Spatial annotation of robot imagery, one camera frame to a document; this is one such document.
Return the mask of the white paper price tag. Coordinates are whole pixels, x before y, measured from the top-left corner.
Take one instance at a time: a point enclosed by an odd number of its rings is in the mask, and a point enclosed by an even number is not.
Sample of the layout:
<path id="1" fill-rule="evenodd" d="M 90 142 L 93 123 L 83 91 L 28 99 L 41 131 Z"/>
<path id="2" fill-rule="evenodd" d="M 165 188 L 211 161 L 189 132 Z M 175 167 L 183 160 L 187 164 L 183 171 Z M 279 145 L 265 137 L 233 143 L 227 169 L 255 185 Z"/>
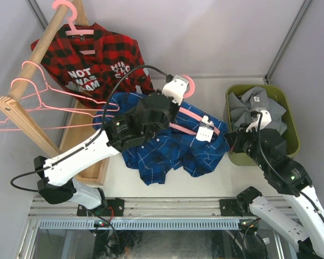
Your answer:
<path id="1" fill-rule="evenodd" d="M 203 116 L 196 134 L 196 139 L 198 141 L 211 142 L 214 129 L 213 121 L 211 121 L 208 116 Z"/>

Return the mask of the blue plaid shirt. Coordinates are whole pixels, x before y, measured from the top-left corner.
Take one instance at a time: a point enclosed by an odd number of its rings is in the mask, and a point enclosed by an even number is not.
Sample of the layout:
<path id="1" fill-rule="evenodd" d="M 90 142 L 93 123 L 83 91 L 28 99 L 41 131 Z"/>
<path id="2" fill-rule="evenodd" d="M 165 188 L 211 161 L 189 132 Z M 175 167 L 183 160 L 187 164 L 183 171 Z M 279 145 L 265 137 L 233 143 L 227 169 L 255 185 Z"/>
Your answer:
<path id="1" fill-rule="evenodd" d="M 110 100 L 105 121 L 110 121 L 115 115 L 124 114 L 134 108 L 139 101 L 153 96 L 140 93 L 117 92 Z M 141 180 L 150 185 L 164 184 L 167 172 L 182 167 L 190 176 L 196 178 L 215 170 L 229 145 L 224 137 L 228 132 L 225 122 L 206 114 L 200 109 L 183 102 L 181 108 L 201 117 L 208 116 L 214 124 L 214 132 L 210 142 L 199 141 L 196 135 L 186 134 L 170 127 L 161 130 L 157 136 L 140 146 L 123 151 L 122 157 L 130 169 L 139 170 Z M 197 134 L 200 121 L 188 114 L 178 112 L 176 125 Z"/>

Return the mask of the pink plastic hanger blue shirt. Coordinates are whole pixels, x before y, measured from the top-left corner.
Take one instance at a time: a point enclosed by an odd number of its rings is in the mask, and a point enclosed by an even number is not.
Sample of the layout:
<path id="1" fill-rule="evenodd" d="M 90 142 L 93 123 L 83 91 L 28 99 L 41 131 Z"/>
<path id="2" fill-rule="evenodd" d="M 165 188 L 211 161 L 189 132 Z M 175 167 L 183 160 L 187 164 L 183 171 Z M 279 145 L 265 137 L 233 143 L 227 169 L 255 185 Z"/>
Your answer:
<path id="1" fill-rule="evenodd" d="M 183 76 L 183 77 L 185 77 L 186 79 L 188 79 L 190 81 L 190 83 L 188 85 L 188 88 L 187 88 L 187 91 L 184 94 L 184 99 L 183 99 L 183 101 L 184 101 L 185 99 L 191 97 L 194 94 L 194 92 L 195 92 L 195 83 L 194 83 L 194 81 L 193 81 L 193 79 L 191 77 L 189 77 L 189 76 L 187 76 L 185 74 L 182 74 L 180 76 Z M 203 116 L 197 115 L 196 113 L 194 113 L 194 112 L 192 112 L 190 110 L 187 110 L 187 109 L 185 109 L 183 107 L 180 107 L 179 108 L 179 112 L 182 113 L 182 114 L 184 114 L 184 115 L 189 116 L 190 118 L 192 118 L 195 121 L 197 121 L 199 124 L 200 124 L 200 121 L 201 121 L 202 117 L 204 116 L 204 115 Z M 180 131 L 182 131 L 184 133 L 187 133 L 189 135 L 195 135 L 196 136 L 196 134 L 197 134 L 197 132 L 194 132 L 194 131 L 192 131 L 190 129 L 184 128 L 184 127 L 182 127 L 182 126 L 180 126 L 180 125 L 178 125 L 176 123 L 171 123 L 170 126 L 172 128 L 175 128 L 177 130 L 180 130 Z M 220 130 L 215 127 L 214 133 L 216 135 L 219 135 L 220 134 Z"/>

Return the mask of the pink wire hanger grey shirt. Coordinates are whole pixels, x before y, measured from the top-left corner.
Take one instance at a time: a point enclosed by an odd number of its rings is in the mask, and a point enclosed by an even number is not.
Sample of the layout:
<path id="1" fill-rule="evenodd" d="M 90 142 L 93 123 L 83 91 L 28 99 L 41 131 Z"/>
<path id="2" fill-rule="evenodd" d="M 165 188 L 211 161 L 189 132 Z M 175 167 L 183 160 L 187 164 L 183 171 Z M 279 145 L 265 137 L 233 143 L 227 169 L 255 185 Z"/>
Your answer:
<path id="1" fill-rule="evenodd" d="M 96 113 L 101 111 L 101 109 L 97 108 L 88 108 L 85 107 L 83 104 L 80 103 L 79 100 L 76 100 L 74 97 L 62 95 L 60 93 L 56 93 L 53 91 L 47 91 L 41 94 L 42 102 L 46 106 L 56 107 L 56 108 L 84 108 L 83 112 L 86 114 L 80 113 L 71 113 L 68 111 L 60 111 L 60 110 L 52 110 L 45 108 L 45 106 L 40 105 L 39 100 L 36 96 L 21 99 L 22 104 L 24 104 L 24 110 L 26 111 L 27 115 L 29 115 L 38 126 L 41 127 L 43 130 L 61 130 L 65 128 L 69 128 L 64 122 L 61 122 L 59 119 L 63 115 L 64 117 L 68 117 L 70 115 L 81 115 L 85 118 L 89 119 L 89 122 L 84 122 L 82 124 L 76 124 L 75 127 L 86 127 L 86 126 L 93 126 L 94 123 L 92 122 L 94 118 L 98 118 L 99 115 Z M 52 106 L 48 103 L 45 103 L 44 100 L 51 101 L 53 98 L 56 98 L 57 101 L 60 100 L 69 100 L 71 104 L 66 104 L 62 107 Z"/>

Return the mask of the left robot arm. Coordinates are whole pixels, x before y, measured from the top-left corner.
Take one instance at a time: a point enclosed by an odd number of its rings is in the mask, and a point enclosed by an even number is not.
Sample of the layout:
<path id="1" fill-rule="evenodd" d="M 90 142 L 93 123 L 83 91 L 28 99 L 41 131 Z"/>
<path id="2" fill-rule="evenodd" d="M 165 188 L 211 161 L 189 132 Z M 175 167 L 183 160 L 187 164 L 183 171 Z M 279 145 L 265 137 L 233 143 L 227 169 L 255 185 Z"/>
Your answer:
<path id="1" fill-rule="evenodd" d="M 52 205 L 72 201 L 97 216 L 107 211 L 104 192 L 75 179 L 82 170 L 155 138 L 175 121 L 182 94 L 158 90 L 141 98 L 124 114 L 114 116 L 94 135 L 43 164 L 38 193 Z"/>

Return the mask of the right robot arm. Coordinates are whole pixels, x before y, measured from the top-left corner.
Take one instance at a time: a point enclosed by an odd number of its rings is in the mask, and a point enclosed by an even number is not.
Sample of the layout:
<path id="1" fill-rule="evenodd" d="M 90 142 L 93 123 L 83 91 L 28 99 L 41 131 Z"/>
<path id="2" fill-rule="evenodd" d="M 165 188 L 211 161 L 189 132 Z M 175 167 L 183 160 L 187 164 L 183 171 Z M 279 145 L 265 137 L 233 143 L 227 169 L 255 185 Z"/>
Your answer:
<path id="1" fill-rule="evenodd" d="M 274 129 L 225 134 L 234 153 L 245 153 L 262 170 L 267 182 L 289 202 L 299 222 L 279 211 L 254 187 L 237 195 L 237 211 L 253 214 L 278 232 L 298 258 L 324 258 L 324 209 L 305 168 L 288 157 L 286 142 Z"/>

